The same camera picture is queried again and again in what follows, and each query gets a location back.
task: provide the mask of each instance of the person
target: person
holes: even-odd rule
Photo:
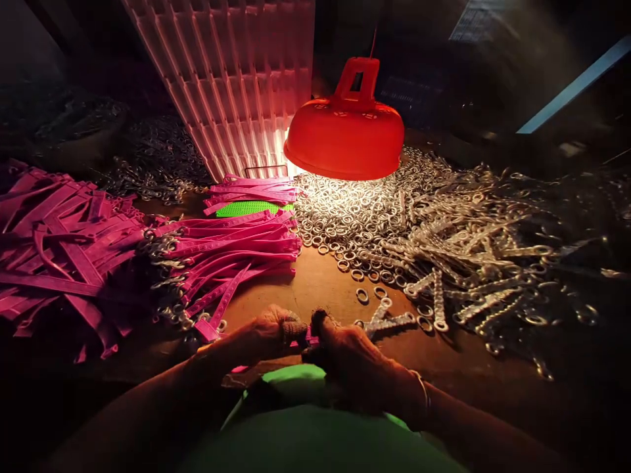
[[[221,429],[209,428],[217,411],[212,394],[219,395],[222,378],[239,365],[288,354],[287,333],[300,331],[300,323],[286,309],[270,306],[246,326],[115,399],[43,469],[567,469],[556,453],[524,432],[432,386],[385,357],[362,329],[341,327],[322,310],[312,318],[320,348],[306,351],[304,359],[325,369],[303,364],[267,373],[265,388],[248,390]],[[442,444],[435,446],[436,438]]]

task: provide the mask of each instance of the green plastic tray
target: green plastic tray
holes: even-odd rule
[[[220,218],[241,217],[242,215],[255,214],[256,212],[262,212],[264,210],[269,210],[271,213],[275,214],[279,208],[283,210],[294,210],[294,204],[279,207],[278,205],[270,204],[264,200],[241,200],[219,209],[216,215]]]

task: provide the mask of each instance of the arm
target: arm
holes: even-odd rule
[[[314,329],[328,354],[314,359],[368,411],[385,411],[413,430],[425,430],[453,449],[472,471],[566,471],[554,452],[524,432],[424,382],[386,358],[359,327],[340,327],[326,313],[314,314]]]
[[[250,324],[115,399],[63,444],[45,469],[111,472],[131,470],[133,464],[167,469],[208,428],[209,391],[236,366],[287,354],[283,326],[295,323],[288,311],[270,306]]]
[[[425,382],[431,408],[425,412],[425,393],[415,374],[396,375],[397,401],[393,409],[415,430],[440,438],[454,457],[472,471],[568,470],[552,450],[506,422],[480,411]]]

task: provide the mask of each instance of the hand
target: hand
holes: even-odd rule
[[[307,325],[296,314],[272,304],[251,322],[213,345],[215,349],[221,347],[222,356],[232,369],[290,355],[289,344],[306,332]]]
[[[341,327],[322,310],[314,313],[312,327],[320,348],[303,353],[303,360],[324,369],[327,381],[341,386],[355,407],[397,415],[400,408],[417,405],[416,376],[384,356],[360,327]]]

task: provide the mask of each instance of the pile of pink straps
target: pile of pink straps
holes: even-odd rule
[[[287,178],[227,179],[227,186],[249,189],[247,195],[282,184],[283,192],[295,199],[295,188]],[[152,286],[163,293],[158,313],[184,330],[194,327],[203,342],[218,339],[225,328],[223,314],[239,284],[259,276],[294,274],[291,263],[302,241],[290,231],[292,227],[293,212],[278,210],[275,215],[264,211],[177,221],[147,231],[145,251],[162,271],[161,280]],[[210,314],[206,310],[216,301]]]
[[[272,179],[245,179],[234,174],[226,174],[223,184],[211,186],[208,193],[211,198],[204,203],[205,215],[212,215],[219,209],[238,200],[265,200],[279,207],[296,202],[298,191],[291,185],[290,177]]]
[[[19,161],[3,165],[0,182],[0,315],[29,337],[45,326],[40,319],[71,307],[81,321],[71,324],[82,344],[75,362],[97,340],[101,357],[112,355],[131,319],[148,313],[144,278],[129,261],[143,241],[143,214],[130,198]],[[61,305],[38,317],[53,302]]]

